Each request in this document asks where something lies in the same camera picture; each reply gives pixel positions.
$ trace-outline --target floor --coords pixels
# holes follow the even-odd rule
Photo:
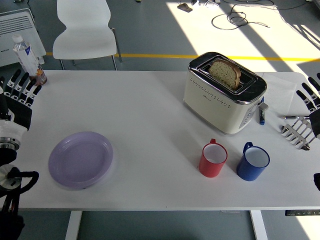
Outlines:
[[[115,59],[118,70],[187,71],[192,59],[206,52],[218,52],[254,72],[298,72],[315,77],[320,71],[320,9],[313,2],[273,0],[272,5],[270,0],[258,4],[221,0],[219,6],[207,7],[205,2],[200,1],[200,6],[186,2],[193,8],[187,13],[177,8],[180,1],[107,0],[111,11],[109,26],[116,29],[122,55],[122,62],[118,57]],[[28,8],[28,3],[47,52],[42,67],[60,70],[52,50],[65,26],[58,19],[56,0],[2,0],[0,12]],[[238,25],[229,23],[225,14],[234,4],[237,5],[233,11],[238,13],[232,14],[232,20],[239,21],[246,14],[248,21],[237,29],[233,28]],[[65,60],[64,66],[67,70],[114,69],[110,57],[77,60],[75,66]],[[7,80],[17,68],[19,63],[2,66],[0,75]],[[21,211],[20,214],[26,222],[20,239],[64,239],[69,212]],[[308,226],[310,222],[318,223],[317,217],[296,218],[284,214],[284,211],[262,211],[269,240],[319,239],[307,233],[302,223],[306,220]],[[84,212],[78,239],[247,240],[255,237],[248,212],[135,212],[134,215]]]

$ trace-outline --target yellow floor line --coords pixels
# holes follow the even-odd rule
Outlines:
[[[177,54],[138,54],[121,53],[123,58],[159,58],[159,59],[195,59],[198,55],[177,55]],[[233,60],[256,60],[256,61],[284,61],[284,62],[320,62],[320,58],[311,57],[268,57],[268,56],[227,56]]]

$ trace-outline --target purple plate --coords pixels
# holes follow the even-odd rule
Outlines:
[[[99,181],[113,159],[111,143],[99,133],[84,131],[59,142],[49,157],[54,180],[72,189],[83,189]]]

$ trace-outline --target tabletop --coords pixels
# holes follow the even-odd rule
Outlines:
[[[240,132],[226,134],[184,103],[187,71],[46,70],[48,82],[32,106],[17,160],[20,171],[39,180],[20,196],[22,209],[82,211],[280,210],[320,209],[313,175],[320,172],[320,141],[296,149],[280,133],[307,115],[295,94],[305,77],[295,72],[257,73],[267,82],[265,125],[255,113]],[[78,132],[96,132],[113,147],[105,176],[85,189],[66,188],[51,177],[54,147]],[[222,144],[228,159],[220,174],[198,169],[204,145]],[[270,164],[255,181],[236,174],[246,142],[264,148]]]

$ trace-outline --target bread crust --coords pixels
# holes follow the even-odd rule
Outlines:
[[[218,62],[228,65],[234,71],[236,77],[235,77],[235,79],[230,79],[231,81],[234,81],[234,86],[231,89],[237,90],[239,83],[240,83],[240,76],[241,76],[241,71],[240,71],[239,67],[237,65],[235,65],[233,62],[230,62],[228,60],[217,59],[217,60],[213,61],[212,65],[209,69],[209,73],[212,77],[214,77],[214,64],[218,63]]]

